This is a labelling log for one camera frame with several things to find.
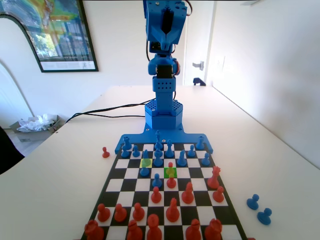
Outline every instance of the wire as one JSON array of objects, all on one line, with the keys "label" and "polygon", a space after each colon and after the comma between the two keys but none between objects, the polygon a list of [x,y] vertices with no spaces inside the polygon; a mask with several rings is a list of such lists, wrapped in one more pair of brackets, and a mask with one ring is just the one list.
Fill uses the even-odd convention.
[{"label": "wire", "polygon": [[191,3],[188,1],[188,0],[185,0],[188,4],[189,4],[189,6],[190,6],[190,9],[191,9],[191,12],[190,12],[190,14],[186,14],[188,17],[192,14],[192,11],[193,11],[193,9],[192,9],[192,5],[191,5]]}]

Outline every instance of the white wall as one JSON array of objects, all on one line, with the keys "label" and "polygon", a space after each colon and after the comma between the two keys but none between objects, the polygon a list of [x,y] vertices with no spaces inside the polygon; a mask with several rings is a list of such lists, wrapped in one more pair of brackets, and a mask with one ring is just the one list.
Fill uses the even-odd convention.
[{"label": "white wall", "polygon": [[217,3],[213,86],[320,168],[320,1],[241,3]]},{"label": "white wall", "polygon": [[[83,3],[99,72],[41,73],[20,28],[0,18],[0,61],[10,70],[35,115],[51,113],[66,119],[114,85],[150,85],[152,91],[142,1]],[[185,31],[173,54],[181,67],[184,44]],[[182,74],[176,78],[181,85]],[[130,96],[119,93],[119,97],[135,103]]]}]

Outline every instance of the green highlighted square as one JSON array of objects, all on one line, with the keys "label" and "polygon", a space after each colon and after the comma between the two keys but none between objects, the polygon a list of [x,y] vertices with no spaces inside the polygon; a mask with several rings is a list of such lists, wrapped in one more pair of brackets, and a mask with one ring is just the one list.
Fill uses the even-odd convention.
[{"label": "green highlighted square", "polygon": [[[169,167],[165,167],[164,168],[164,178],[165,179],[169,178],[169,175],[167,174],[167,170],[169,170]],[[173,177],[177,178],[177,169],[175,167],[172,167],[171,170],[172,170],[172,173],[173,173]]]}]

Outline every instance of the door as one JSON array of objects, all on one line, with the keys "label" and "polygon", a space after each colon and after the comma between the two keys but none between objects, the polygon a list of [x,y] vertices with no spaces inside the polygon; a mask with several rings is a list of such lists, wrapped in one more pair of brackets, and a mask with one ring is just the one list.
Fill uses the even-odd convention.
[{"label": "door", "polygon": [[214,16],[214,1],[189,2],[193,9],[192,14],[186,18],[184,85],[193,85],[194,78],[206,81]]},{"label": "door", "polygon": [[3,129],[9,129],[19,119],[33,116],[15,81],[1,63],[0,86],[0,126]]}]

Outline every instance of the floor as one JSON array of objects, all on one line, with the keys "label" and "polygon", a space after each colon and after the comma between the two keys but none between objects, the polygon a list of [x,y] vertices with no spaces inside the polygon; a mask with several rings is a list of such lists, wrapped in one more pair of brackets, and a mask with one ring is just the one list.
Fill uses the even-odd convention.
[{"label": "floor", "polygon": [[9,136],[9,138],[13,142],[16,149],[18,149],[18,151],[25,157],[28,156],[33,150],[35,150],[40,144],[44,142],[44,141],[21,142],[19,138],[16,136],[16,134],[14,133],[14,131],[12,131],[11,129],[5,129],[4,131]]}]

